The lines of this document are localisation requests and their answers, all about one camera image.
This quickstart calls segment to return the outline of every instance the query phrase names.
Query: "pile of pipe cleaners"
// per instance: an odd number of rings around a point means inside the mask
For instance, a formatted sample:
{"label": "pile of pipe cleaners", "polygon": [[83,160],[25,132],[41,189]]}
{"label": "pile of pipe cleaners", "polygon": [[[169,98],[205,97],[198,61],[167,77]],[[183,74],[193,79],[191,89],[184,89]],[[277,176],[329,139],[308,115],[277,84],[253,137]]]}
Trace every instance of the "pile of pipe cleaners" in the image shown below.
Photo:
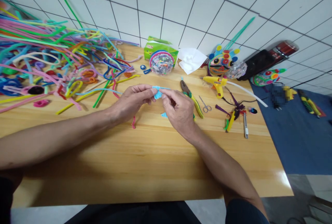
{"label": "pile of pipe cleaners", "polygon": [[[35,107],[44,107],[50,100],[39,98],[47,95],[61,97],[69,103],[56,114],[73,105],[81,110],[79,101],[100,93],[95,108],[106,90],[118,97],[116,94],[120,92],[114,90],[115,85],[139,76],[132,74],[135,70],[130,63],[141,57],[125,61],[116,48],[125,41],[110,38],[98,29],[70,29],[63,23],[0,15],[0,95],[6,98],[0,98],[0,104],[17,101],[1,108],[0,113],[29,102],[34,102]],[[118,80],[121,74],[126,78]],[[95,89],[104,82],[103,88]],[[92,85],[82,91],[84,84]]]}

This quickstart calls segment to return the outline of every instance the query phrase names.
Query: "pliers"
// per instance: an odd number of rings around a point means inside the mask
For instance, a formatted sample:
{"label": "pliers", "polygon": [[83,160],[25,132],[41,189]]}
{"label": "pliers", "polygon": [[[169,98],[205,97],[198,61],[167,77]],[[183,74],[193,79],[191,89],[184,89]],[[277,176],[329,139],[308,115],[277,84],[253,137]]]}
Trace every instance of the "pliers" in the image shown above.
{"label": "pliers", "polygon": [[181,80],[180,82],[180,85],[181,85],[181,89],[182,89],[182,92],[184,95],[187,95],[189,98],[191,98],[195,104],[195,108],[196,108],[196,111],[198,112],[198,115],[201,117],[201,118],[204,118],[203,116],[203,113],[202,113],[202,110],[200,108],[200,105],[198,104],[197,100],[195,99],[194,95],[191,93],[191,91],[189,90],[188,86],[186,85],[186,83]]}

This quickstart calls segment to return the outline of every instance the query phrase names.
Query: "wooden table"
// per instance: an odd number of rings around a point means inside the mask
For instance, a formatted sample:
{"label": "wooden table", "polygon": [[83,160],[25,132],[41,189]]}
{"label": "wooden table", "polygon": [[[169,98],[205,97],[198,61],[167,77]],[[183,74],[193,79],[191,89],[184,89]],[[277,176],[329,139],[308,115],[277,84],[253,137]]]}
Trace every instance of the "wooden table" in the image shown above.
{"label": "wooden table", "polygon": [[[143,49],[139,47],[119,47],[127,60],[143,54]],[[249,139],[243,135],[243,117],[234,122],[230,133],[225,133],[226,115],[214,106],[218,104],[227,111],[232,111],[233,107],[217,99],[211,85],[200,79],[206,74],[206,68],[186,75],[177,65],[171,74],[159,77],[153,73],[144,75],[140,69],[142,64],[148,66],[143,59],[133,64],[141,77],[117,85],[118,91],[139,83],[181,90],[180,80],[183,76],[201,107],[199,95],[207,105],[212,106],[212,111],[204,114],[204,119],[195,110],[197,124],[243,166],[259,195],[293,195],[257,102],[245,104],[258,110],[258,114],[247,114]],[[235,82],[252,91],[248,81]],[[237,100],[253,100],[235,86],[228,85],[228,88]],[[231,100],[226,90],[224,96]],[[116,101],[115,96],[107,92],[99,109],[93,109],[97,97],[98,94],[95,94],[81,101],[84,110],[77,111],[71,107],[61,115],[55,115],[55,112],[68,103],[53,96],[49,97],[52,103],[45,108],[35,108],[30,103],[2,113],[0,135],[86,115],[105,109]],[[219,185],[195,148],[174,130],[167,118],[160,116],[163,112],[161,99],[151,106],[144,105],[136,115],[136,129],[132,129],[131,123],[127,122],[75,149],[31,167],[14,194],[13,207],[222,197]]]}

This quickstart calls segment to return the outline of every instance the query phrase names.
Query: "hand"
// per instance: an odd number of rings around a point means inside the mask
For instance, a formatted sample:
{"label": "hand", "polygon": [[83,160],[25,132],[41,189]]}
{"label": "hand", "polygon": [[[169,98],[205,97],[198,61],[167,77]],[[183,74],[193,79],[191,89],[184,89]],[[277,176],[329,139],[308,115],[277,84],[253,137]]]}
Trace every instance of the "hand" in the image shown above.
{"label": "hand", "polygon": [[135,116],[143,104],[150,105],[151,101],[155,102],[153,95],[156,93],[157,89],[148,84],[130,86],[119,100],[106,111],[110,112],[110,116],[115,118],[116,124],[124,123]]}
{"label": "hand", "polygon": [[159,91],[163,93],[163,106],[170,123],[185,139],[188,139],[195,128],[194,102],[177,90],[160,89]]}

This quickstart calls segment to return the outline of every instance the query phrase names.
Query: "green box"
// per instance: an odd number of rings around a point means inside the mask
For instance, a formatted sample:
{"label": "green box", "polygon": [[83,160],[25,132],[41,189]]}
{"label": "green box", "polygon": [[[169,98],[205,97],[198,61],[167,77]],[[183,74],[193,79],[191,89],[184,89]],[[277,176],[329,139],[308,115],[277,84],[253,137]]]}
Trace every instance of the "green box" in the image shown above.
{"label": "green box", "polygon": [[177,60],[177,54],[178,54],[178,50],[175,50],[174,48],[172,48],[172,43],[168,42],[168,41],[164,41],[152,36],[149,36],[148,41],[144,47],[144,59],[145,60],[150,60],[151,55],[158,50],[165,50],[167,52],[169,52],[173,58],[174,58],[174,65],[176,64],[176,60]]}

